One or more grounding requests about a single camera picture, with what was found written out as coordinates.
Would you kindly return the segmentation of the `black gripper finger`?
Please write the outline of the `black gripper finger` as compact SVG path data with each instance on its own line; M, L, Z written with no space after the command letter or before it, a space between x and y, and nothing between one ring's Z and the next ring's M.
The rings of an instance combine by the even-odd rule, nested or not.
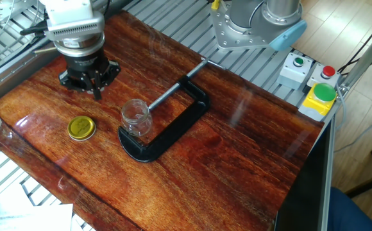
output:
M58 79L62 86L70 90L94 93L94 78L90 72L67 69L58 75Z
M121 67L115 60L109 60L108 65L104 70L95 70L94 72L94 88L93 94L95 100L102 99L101 89L109 86L117 75L120 73Z

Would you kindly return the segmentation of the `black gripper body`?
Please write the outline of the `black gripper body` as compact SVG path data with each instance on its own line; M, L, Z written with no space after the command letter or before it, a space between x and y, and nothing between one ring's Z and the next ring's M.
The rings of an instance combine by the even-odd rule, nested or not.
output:
M80 76L82 73L104 71L108 65L108 58L104 53L92 53L91 55L72 57L64 56L67 63L67 73L71 76Z

